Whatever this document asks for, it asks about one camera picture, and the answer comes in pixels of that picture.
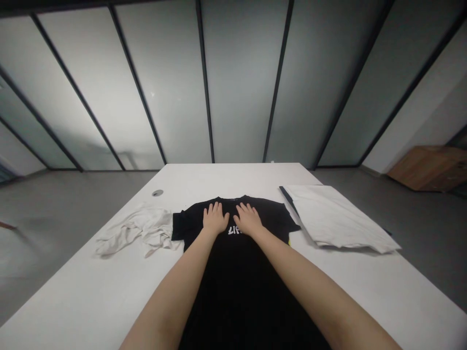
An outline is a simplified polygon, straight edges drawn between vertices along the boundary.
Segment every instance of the concrete floor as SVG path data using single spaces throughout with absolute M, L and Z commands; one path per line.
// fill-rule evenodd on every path
M 49 172 L 0 187 L 0 326 L 156 173 Z M 401 254 L 467 311 L 467 200 L 357 169 L 313 173 L 393 234 Z

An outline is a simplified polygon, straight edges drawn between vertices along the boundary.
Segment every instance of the black t-shirt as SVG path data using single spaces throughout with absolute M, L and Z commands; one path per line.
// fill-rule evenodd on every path
M 203 228 L 204 208 L 216 201 L 230 219 L 214 242 L 180 349 L 330 349 L 259 246 L 233 220 L 235 206 L 249 203 L 264 227 L 288 243 L 289 232 L 300 226 L 284 204 L 248 196 L 196 203 L 174 214 L 172 240 L 184 240 L 186 251 Z

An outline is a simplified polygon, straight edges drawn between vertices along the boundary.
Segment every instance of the folded white towel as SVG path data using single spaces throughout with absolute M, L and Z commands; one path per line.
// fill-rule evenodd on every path
M 95 254 L 100 257 L 114 254 L 139 236 L 142 237 L 145 258 L 161 247 L 175 250 L 181 241 L 172 241 L 172 229 L 170 211 L 142 203 L 97 238 Z
M 290 185 L 284 189 L 317 245 L 368 246 L 381 254 L 401 249 L 378 224 L 334 188 Z

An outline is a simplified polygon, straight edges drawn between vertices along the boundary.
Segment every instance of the hand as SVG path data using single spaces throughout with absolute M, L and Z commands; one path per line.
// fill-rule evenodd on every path
M 237 211 L 238 216 L 234 215 L 233 220 L 243 233 L 251 237 L 263 228 L 258 212 L 255 208 L 251 208 L 249 204 L 245 206 L 243 203 L 240 203 L 240 206 L 237 206 Z
M 229 213 L 222 215 L 222 203 L 210 204 L 209 209 L 204 209 L 203 230 L 217 236 L 227 228 L 229 216 Z

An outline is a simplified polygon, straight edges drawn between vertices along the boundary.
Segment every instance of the white cloth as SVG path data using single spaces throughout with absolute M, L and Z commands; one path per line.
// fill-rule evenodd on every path
M 378 224 L 330 186 L 284 186 L 317 245 L 368 246 L 383 254 L 400 246 Z
M 159 248 L 175 250 L 181 241 L 172 241 L 172 213 L 166 209 L 142 203 L 119 223 L 112 225 L 99 238 L 95 254 L 114 254 L 141 236 L 144 257 Z

